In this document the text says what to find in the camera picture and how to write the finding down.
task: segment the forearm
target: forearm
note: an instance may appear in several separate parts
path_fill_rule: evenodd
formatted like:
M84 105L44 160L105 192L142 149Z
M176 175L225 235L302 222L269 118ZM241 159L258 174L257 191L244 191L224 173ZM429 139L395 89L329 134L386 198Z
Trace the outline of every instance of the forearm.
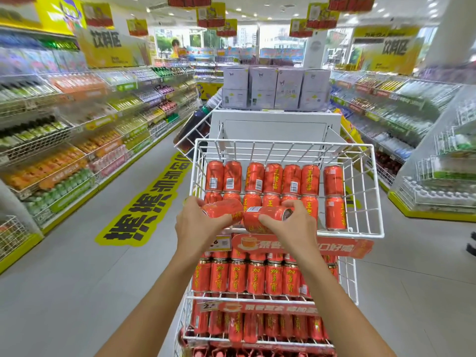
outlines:
M339 356L396 357L330 273L317 247L297 262Z
M177 254L96 357L157 357L195 264Z

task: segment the pillar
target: pillar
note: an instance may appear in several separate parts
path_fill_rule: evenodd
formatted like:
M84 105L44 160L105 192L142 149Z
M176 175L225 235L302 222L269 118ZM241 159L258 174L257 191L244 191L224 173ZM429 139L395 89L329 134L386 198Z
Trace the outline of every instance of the pillar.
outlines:
M313 35L307 39L304 49L304 60L302 67L305 69L321 69L324 50L326 48L327 30L314 31Z
M476 0L450 0L426 55L426 66L469 61L476 40L475 10Z

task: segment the yellow baseboard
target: yellow baseboard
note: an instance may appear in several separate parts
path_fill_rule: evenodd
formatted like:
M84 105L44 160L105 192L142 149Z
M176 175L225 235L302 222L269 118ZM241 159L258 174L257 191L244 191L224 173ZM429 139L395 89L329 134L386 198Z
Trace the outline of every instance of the yellow baseboard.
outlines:
M455 222L472 222L476 223L476 215L474 214L461 214L461 213L449 213L449 212L423 212L419 210L410 210L402 202L395 192L390 192L388 198L393 204L408 218L421 218L421 219L438 219L438 220L450 220Z
M7 257L0 261L0 274L23 257L27 252L41 242L43 238L38 234L31 234L30 237L23 242L21 246L11 252Z
M172 131L177 129L179 125L184 123L187 120L187 118L179 121L176 125L174 125L168 132L166 132L160 139L155 140L153 143L142 149L137 155L135 155L131 160L129 160L126 164L124 164L120 170L115 172L109 179L107 179L104 183L99 184L98 186L95 186L90 192L88 192L86 195L84 195L80 200L78 200L74 205L68 209L67 211L64 212L64 214L61 215L57 220L52 222L51 224L48 224L46 227L42 228L43 234L48 234L50 233L54 228L56 228L58 225L60 225L67 217L69 217L71 214L73 214L76 210L79 209L80 206L82 206L84 203L86 203L88 200L90 200L93 196L95 196L98 192L103 190L106 186L108 186L114 179L116 179L119 175L121 175L124 171L126 171L132 164L134 164L136 161L138 161L147 151L151 150L155 145L157 145L159 142L161 142L165 137L167 137Z

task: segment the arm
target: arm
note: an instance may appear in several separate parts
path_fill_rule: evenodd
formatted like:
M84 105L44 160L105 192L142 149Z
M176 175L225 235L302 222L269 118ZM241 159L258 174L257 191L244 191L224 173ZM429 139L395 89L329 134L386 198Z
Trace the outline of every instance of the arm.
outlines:
M295 209L285 222L269 216L260 216L260 221L296 259L339 357L396 357L320 257L316 220L301 201L290 200L284 205Z
M96 357L157 357L200 256L232 224L229 214L206 216L202 204L187 198L177 216L177 250L169 265Z

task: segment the person's right arm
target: person's right arm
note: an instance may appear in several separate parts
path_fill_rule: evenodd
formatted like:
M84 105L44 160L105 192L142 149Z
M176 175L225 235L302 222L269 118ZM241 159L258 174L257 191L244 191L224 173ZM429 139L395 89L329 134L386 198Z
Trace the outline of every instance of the person's right arm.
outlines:
M396 357L321 258L316 220L299 200L289 200L284 205L295 209L285 222L269 216L260 216L259 220L296 259L339 357Z

